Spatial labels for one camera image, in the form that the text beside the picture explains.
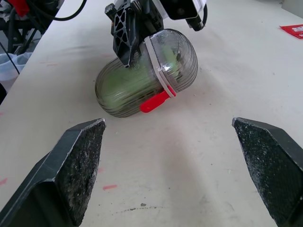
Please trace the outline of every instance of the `cable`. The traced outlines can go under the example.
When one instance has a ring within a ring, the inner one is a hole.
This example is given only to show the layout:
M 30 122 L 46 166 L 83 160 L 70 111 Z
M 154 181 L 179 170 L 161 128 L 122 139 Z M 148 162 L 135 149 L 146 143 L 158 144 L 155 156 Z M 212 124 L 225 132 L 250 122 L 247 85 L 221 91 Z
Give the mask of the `cable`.
M 13 65 L 14 65 L 15 69 L 17 70 L 17 73 L 18 73 L 18 74 L 20 74 L 20 72 L 19 72 L 19 70 L 17 69 L 17 67 L 16 67 L 15 63 L 13 62 L 13 60 L 11 59 L 11 57 L 10 57 L 9 53 L 8 53 L 8 52 L 5 50 L 5 48 L 4 48 L 4 46 L 2 45 L 2 43 L 1 43 L 1 42 L 0 42 L 0 45 L 1 45 L 2 49 L 4 50 L 4 52 L 6 53 L 6 55 L 8 56 L 8 58 L 9 58 L 10 62 L 11 62 Z
M 27 3 L 33 7 L 37 12 L 39 12 L 40 14 L 42 14 L 43 16 L 45 16 L 46 18 L 50 19 L 50 20 L 57 20 L 57 21 L 67 21 L 67 20 L 71 20 L 73 18 L 75 18 L 76 16 L 79 15 L 79 13 L 83 10 L 87 0 L 83 0 L 82 4 L 80 5 L 79 9 L 72 15 L 70 15 L 69 17 L 63 17 L 63 18 L 59 18 L 59 17 L 54 17 L 50 14 L 45 13 L 42 9 L 40 9 L 39 7 L 37 7 L 31 0 L 26 0 Z
M 203 9 L 203 27 L 205 27 L 205 24 L 207 22 L 207 16 L 208 16 L 208 9 L 207 9 L 207 4 L 205 4 L 204 9 Z

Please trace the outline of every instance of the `capsule-shaped container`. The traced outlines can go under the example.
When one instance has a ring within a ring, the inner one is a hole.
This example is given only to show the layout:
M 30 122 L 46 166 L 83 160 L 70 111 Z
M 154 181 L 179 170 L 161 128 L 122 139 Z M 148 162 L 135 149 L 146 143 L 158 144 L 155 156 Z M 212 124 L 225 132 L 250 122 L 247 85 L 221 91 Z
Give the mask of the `capsule-shaped container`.
M 110 115 L 128 117 L 140 110 L 149 112 L 196 79 L 196 52 L 183 34 L 165 29 L 150 36 L 150 42 L 151 46 L 147 42 L 140 44 L 129 68 L 117 58 L 99 73 L 95 87 L 97 100 Z M 159 72 L 165 85 L 160 82 Z

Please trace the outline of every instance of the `red marking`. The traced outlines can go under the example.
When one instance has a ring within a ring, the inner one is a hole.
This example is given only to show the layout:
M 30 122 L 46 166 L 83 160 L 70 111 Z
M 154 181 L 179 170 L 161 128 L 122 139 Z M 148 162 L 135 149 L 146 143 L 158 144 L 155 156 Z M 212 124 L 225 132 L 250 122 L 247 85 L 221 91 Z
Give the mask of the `red marking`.
M 171 87 L 168 86 L 168 89 L 174 96 L 176 96 L 176 93 L 174 92 L 174 90 Z M 163 104 L 165 102 L 165 100 L 168 98 L 169 98 L 169 95 L 167 94 L 167 92 L 163 91 L 163 92 L 151 97 L 150 99 L 146 100 L 144 103 L 142 103 L 140 105 L 140 110 L 143 113 L 148 113 L 148 112 L 156 109 L 161 104 Z
M 102 54 L 102 57 L 105 57 L 105 58 L 110 58 L 112 56 L 113 55 L 111 53 L 104 53 L 104 54 Z
M 108 185 L 108 186 L 104 186 L 103 190 L 105 191 L 105 190 L 113 189 L 113 188 L 116 188 L 116 187 L 118 187 L 118 185 L 116 185 L 116 184 L 114 184 L 114 185 Z
M 3 185 L 3 184 L 6 184 L 7 181 L 8 181 L 7 178 L 5 178 L 4 180 L 0 181 L 0 186 Z
M 104 169 L 103 169 L 102 167 L 100 167 L 100 168 L 98 169 L 98 174 L 101 173 L 101 172 L 103 172 L 103 171 L 104 171 Z

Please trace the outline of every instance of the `white table surface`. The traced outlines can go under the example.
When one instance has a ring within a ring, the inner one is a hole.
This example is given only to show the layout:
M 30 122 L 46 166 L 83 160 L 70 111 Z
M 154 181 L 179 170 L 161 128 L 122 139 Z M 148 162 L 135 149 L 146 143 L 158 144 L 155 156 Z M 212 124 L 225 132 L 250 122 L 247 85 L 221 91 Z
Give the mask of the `white table surface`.
M 65 0 L 58 16 L 80 2 Z M 102 171 L 82 226 L 276 226 L 231 122 L 267 122 L 303 146 L 303 41 L 279 29 L 302 19 L 273 0 L 210 0 L 201 32 L 167 21 L 195 47 L 197 79 L 157 110 L 119 119 L 102 110 L 94 88 L 115 57 L 110 2 L 88 0 L 75 19 L 54 21 L 0 106 L 0 209 L 66 129 L 105 118 Z

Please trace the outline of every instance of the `ribbed plastic shell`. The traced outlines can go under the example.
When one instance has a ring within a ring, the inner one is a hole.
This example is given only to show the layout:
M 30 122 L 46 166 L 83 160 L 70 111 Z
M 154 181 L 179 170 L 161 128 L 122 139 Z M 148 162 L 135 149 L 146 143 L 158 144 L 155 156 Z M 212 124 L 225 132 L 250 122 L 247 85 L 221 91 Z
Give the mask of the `ribbed plastic shell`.
M 170 29 L 150 38 L 161 70 L 175 92 L 190 86 L 196 78 L 198 63 L 189 40 Z M 95 89 L 101 107 L 115 117 L 128 117 L 139 112 L 143 102 L 163 91 L 144 42 L 129 68 L 125 68 L 118 58 L 108 63 L 99 73 Z

